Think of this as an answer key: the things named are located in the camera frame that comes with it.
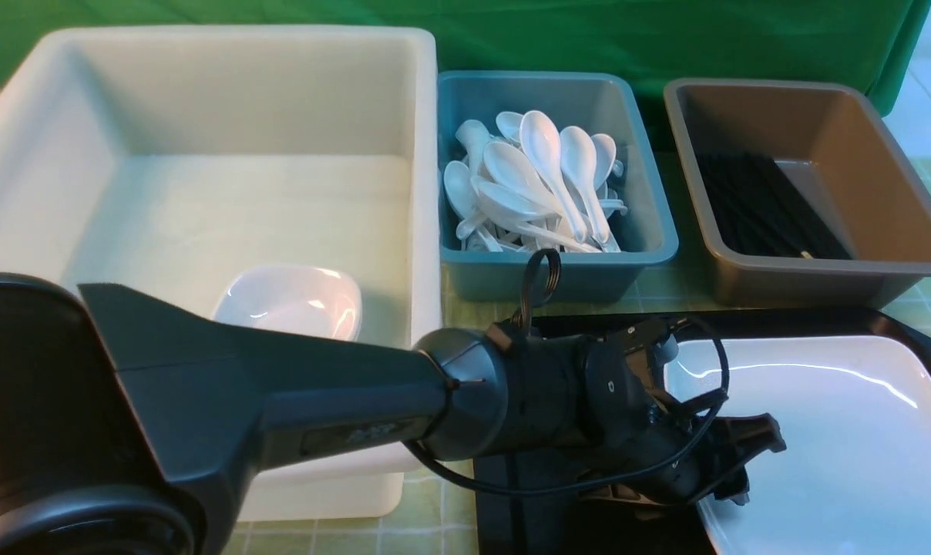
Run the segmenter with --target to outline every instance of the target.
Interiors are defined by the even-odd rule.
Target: green checkered table mat
[[[931,159],[912,160],[931,193]],[[614,305],[549,305],[539,314],[708,310],[710,285],[701,264],[702,241],[677,161],[660,158],[681,249],[665,267],[643,271],[626,298]],[[512,304],[466,303],[443,284],[445,324],[484,328],[506,318]],[[921,281],[884,312],[931,337],[931,278]],[[468,462],[452,469],[472,474]],[[240,523],[224,555],[476,555],[476,499],[427,470],[406,475],[401,505],[382,519]]]

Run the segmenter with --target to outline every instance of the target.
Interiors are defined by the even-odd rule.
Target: blue-gray bin
[[[610,218],[621,253],[563,253],[561,282],[553,300],[615,302],[648,266],[663,264],[677,253],[677,231],[657,162],[644,130],[634,93],[623,79],[595,73],[539,71],[447,71],[438,77],[438,162],[441,170],[465,151],[455,130],[478,119],[496,133],[497,113],[539,109],[558,126],[579,126],[606,133],[617,142],[617,160],[627,166],[610,187],[630,208]],[[518,301],[529,253],[462,250],[455,238],[459,219],[442,190],[439,196],[441,257],[452,287],[470,301]],[[542,276],[546,273],[543,266]]]

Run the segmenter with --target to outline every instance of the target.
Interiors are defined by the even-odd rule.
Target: green tablecloth
[[[931,0],[0,0],[0,83],[47,32],[87,25],[408,25],[442,69],[602,71],[627,79],[659,148],[660,89],[682,77],[833,81],[881,113]]]

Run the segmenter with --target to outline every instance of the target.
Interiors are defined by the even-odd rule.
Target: white plastic bin
[[[56,32],[0,95],[0,271],[207,317],[250,267],[336,268],[359,341],[409,347],[441,324],[435,103],[420,29]],[[395,445],[265,472],[240,518],[380,516],[416,467]]]

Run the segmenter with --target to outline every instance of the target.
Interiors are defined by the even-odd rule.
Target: white plate
[[[722,415],[769,412],[787,442],[747,464],[751,502],[706,499],[702,520],[724,555],[931,553],[931,378],[889,338],[726,341]],[[681,344],[667,390],[717,387],[711,341]]]
[[[363,303],[348,274],[323,267],[275,264],[237,277],[216,306],[223,324],[352,341]]]

